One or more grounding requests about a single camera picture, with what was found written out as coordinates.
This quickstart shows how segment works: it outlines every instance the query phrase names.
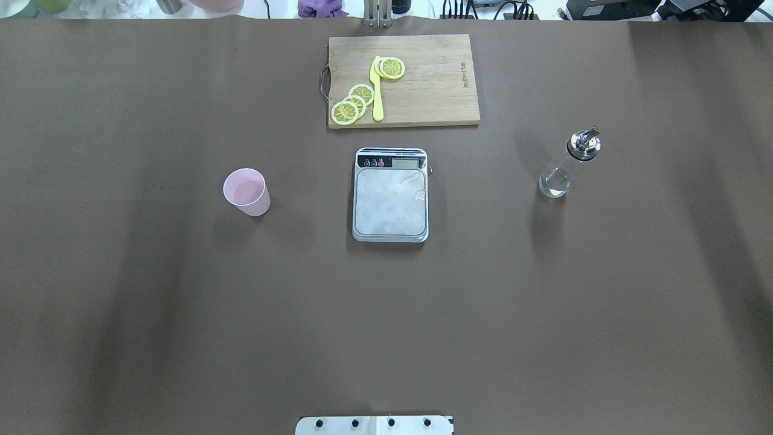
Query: pink cup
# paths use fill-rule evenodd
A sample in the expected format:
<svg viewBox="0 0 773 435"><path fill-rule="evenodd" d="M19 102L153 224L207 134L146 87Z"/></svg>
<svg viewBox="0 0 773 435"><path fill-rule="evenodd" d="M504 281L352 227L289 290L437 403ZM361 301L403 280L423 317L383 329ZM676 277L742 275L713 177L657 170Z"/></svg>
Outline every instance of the pink cup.
<svg viewBox="0 0 773 435"><path fill-rule="evenodd" d="M225 12L244 3L244 0L191 0L196 6L209 12Z"/></svg>
<svg viewBox="0 0 773 435"><path fill-rule="evenodd" d="M250 216L260 216L271 206L266 180L261 173L250 168L235 170L226 178L223 196Z"/></svg>

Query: yellow knife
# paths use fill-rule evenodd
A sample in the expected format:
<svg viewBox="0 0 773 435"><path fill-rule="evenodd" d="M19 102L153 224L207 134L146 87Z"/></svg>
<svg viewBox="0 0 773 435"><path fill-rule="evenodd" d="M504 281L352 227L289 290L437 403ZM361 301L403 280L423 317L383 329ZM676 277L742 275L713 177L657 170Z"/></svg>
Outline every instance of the yellow knife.
<svg viewBox="0 0 773 435"><path fill-rule="evenodd" d="M370 64L370 81L373 82L373 120L384 119L384 106L381 102L381 76L376 72L376 65L381 56L376 56Z"/></svg>

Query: brown table surface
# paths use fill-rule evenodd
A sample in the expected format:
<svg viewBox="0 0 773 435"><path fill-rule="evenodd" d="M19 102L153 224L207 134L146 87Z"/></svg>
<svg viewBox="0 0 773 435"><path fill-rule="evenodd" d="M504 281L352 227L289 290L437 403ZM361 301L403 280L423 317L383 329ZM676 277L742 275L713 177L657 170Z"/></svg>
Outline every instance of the brown table surface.
<svg viewBox="0 0 773 435"><path fill-rule="evenodd" d="M331 131L329 36L469 33L479 127ZM0 433L773 433L773 26L0 22ZM536 188L574 131L604 148ZM351 236L420 146L422 245ZM262 171L271 209L231 207Z"/></svg>

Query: white background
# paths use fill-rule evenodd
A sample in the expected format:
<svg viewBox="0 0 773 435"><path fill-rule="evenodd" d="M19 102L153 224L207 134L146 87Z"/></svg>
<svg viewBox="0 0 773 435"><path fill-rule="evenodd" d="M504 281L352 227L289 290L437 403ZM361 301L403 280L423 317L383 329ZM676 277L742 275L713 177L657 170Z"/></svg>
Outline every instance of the white background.
<svg viewBox="0 0 773 435"><path fill-rule="evenodd" d="M271 18L298 18L298 0L268 0L271 5ZM26 0L0 0L0 3L19 3ZM529 2L540 19L560 19L556 10L564 7L566 0L531 0ZM425 18L437 18L443 8L442 0L413 0L410 11L405 15L415 15ZM497 7L478 9L478 17L492 19ZM773 0L765 0L761 6L773 14ZM343 10L352 16L362 17L364 0L344 0ZM502 12L512 12L512 6L506 6ZM233 10L222 13L205 12L194 6L188 0L182 0L182 9L174 15L166 15L158 7L156 0L72 0L72 5L55 18L215 18L222 15L242 15L251 18L267 18L266 5L263 0L244 0L244 3ZM40 13L38 18L49 18L50 15ZM638 19L643 21L659 20L657 17ZM755 12L748 22L771 22L767 17Z"/></svg>

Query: scale weighing platform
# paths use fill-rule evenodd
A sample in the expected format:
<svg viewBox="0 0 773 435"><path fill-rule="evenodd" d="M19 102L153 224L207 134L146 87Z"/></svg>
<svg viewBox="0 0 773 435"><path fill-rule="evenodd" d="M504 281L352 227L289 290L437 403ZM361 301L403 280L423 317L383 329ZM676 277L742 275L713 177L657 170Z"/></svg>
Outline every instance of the scale weighing platform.
<svg viewBox="0 0 773 435"><path fill-rule="evenodd" d="M354 159L352 235L358 241L421 243L429 235L427 153L362 148Z"/></svg>

